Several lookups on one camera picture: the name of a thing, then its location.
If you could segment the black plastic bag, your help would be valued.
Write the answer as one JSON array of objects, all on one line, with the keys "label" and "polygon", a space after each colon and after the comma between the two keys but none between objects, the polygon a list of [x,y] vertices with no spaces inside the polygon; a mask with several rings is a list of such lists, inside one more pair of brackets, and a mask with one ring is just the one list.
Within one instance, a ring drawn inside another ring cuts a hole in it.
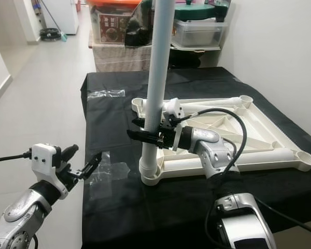
[{"label": "black plastic bag", "polygon": [[154,0],[141,0],[132,12],[125,29],[126,47],[146,47],[152,44]]}]

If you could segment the black round wok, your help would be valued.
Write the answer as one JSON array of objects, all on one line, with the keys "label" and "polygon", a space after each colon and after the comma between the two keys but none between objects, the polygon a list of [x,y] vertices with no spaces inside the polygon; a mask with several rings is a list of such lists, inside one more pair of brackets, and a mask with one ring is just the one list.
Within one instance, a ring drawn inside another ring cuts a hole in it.
[{"label": "black round wok", "polygon": [[169,68],[198,68],[201,65],[200,57],[205,54],[203,50],[180,50],[171,47],[169,52]]}]

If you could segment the clear crossed tape patch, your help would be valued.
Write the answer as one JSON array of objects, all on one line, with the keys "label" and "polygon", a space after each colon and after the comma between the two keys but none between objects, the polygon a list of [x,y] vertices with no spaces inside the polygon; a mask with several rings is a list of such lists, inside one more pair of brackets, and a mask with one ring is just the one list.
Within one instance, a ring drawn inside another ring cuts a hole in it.
[{"label": "clear crossed tape patch", "polygon": [[100,159],[96,169],[86,180],[88,197],[91,200],[105,199],[112,196],[112,183],[127,178],[130,169],[126,163],[112,163],[108,151],[98,154]]}]

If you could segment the black tablecloth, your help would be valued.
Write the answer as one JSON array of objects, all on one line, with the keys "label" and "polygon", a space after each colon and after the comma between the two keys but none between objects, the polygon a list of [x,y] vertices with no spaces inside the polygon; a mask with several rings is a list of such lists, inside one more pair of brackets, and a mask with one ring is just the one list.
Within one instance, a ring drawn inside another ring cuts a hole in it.
[{"label": "black tablecloth", "polygon": [[[126,163],[125,179],[112,183],[112,196],[91,200],[84,189],[82,249],[214,249],[204,232],[212,194],[203,176],[141,182],[141,143],[126,131],[134,128],[133,98],[146,97],[147,71],[89,73],[80,88],[86,119],[86,158],[108,151],[112,163]],[[125,97],[94,98],[98,90],[125,90]],[[166,98],[252,97],[257,107],[295,144],[311,154],[311,135],[277,109],[262,93],[222,67],[169,72]],[[311,170],[281,169],[243,175],[249,190],[269,206],[301,222],[311,221]]]}]

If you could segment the dark green round lid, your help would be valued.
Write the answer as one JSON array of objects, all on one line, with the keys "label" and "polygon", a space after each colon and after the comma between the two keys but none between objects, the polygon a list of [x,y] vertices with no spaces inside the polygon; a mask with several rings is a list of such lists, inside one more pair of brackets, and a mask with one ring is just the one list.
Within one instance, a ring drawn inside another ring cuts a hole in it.
[{"label": "dark green round lid", "polygon": [[180,21],[205,20],[209,18],[225,17],[229,10],[229,5],[220,3],[213,4],[187,4],[177,3],[175,5],[174,19]]}]

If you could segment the broom with teal head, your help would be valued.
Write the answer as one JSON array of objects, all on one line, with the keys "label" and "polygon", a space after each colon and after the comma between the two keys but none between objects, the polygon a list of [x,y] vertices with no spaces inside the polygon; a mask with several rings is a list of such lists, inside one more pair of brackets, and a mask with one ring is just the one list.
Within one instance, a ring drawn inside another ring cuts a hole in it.
[{"label": "broom with teal head", "polygon": [[[41,3],[41,7],[44,7],[44,8],[45,8],[47,14],[49,15],[49,17],[51,17],[51,19],[52,19],[52,21],[53,21],[53,23],[54,23],[54,26],[55,26],[55,27],[51,27],[51,28],[57,28],[57,29],[59,29],[59,31],[61,31],[61,29],[59,28],[59,25],[56,23],[56,20],[53,18],[53,15],[51,14],[51,12],[49,11],[49,9],[47,8],[47,5],[46,5],[45,0],[39,0],[39,1],[40,1],[40,3]],[[61,40],[60,40],[60,41],[66,42],[67,36],[65,35],[65,33],[63,33],[63,31],[61,31],[61,35],[62,35],[62,36],[61,36]]]}]

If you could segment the clear plastic storage bin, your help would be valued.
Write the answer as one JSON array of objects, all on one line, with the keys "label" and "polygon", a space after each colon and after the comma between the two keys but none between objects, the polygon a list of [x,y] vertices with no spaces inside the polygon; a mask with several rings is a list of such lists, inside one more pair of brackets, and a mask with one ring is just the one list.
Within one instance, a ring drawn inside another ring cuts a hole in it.
[{"label": "clear plastic storage bin", "polygon": [[220,40],[227,26],[228,24],[226,23],[190,23],[175,20],[172,45],[192,50],[219,48]]}]

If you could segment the white plastic children table top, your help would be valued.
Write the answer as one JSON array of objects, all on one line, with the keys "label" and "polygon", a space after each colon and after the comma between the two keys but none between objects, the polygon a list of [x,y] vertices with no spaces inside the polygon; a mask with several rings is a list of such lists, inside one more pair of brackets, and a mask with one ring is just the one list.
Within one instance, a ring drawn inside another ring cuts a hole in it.
[{"label": "white plastic children table top", "polygon": [[[278,128],[271,119],[267,118],[253,103],[252,106],[246,109],[242,114],[237,114],[237,116],[245,123],[247,131],[246,147],[242,154],[286,148],[298,152],[300,161],[298,161],[297,164],[290,161],[287,164],[275,166],[274,169],[295,168],[303,172],[311,170],[311,154],[295,145],[291,137],[285,135],[285,133]],[[165,118],[162,114],[162,123],[164,123],[164,120]],[[221,138],[230,140],[236,146],[243,144],[243,133],[240,124],[236,118],[224,112],[212,112],[210,114],[195,116],[186,121],[182,121],[181,125],[212,130],[219,134]],[[165,170],[163,163],[165,160],[191,159],[192,154],[194,153],[183,149],[172,151],[167,148],[159,148],[157,151],[157,163],[159,166],[160,180],[179,176],[203,175],[194,169]],[[204,163],[200,157],[199,159],[201,160],[204,173],[204,167],[207,166],[207,164]]]}]

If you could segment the beige patterned table cloth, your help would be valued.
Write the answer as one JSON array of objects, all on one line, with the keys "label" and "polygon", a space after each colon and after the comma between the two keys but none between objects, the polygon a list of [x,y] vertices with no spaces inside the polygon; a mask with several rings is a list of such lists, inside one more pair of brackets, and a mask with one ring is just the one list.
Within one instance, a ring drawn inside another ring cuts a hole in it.
[{"label": "beige patterned table cloth", "polygon": [[121,44],[98,44],[91,47],[98,73],[134,72],[149,69],[151,46],[125,47]]}]

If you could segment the black round floor device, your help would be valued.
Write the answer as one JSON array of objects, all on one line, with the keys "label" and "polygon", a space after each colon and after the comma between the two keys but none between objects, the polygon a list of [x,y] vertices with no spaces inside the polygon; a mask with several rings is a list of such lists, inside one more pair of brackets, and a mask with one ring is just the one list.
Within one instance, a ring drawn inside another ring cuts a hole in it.
[{"label": "black round floor device", "polygon": [[57,28],[44,28],[39,31],[39,38],[42,42],[54,42],[61,40],[61,31]]}]

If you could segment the storage box with orange lid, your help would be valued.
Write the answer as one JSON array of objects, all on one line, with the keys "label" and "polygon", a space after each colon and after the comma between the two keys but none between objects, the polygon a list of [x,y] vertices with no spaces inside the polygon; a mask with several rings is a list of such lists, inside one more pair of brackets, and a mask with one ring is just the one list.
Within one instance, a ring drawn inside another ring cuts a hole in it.
[{"label": "storage box with orange lid", "polygon": [[92,31],[98,44],[123,44],[125,29],[141,0],[89,0]]}]

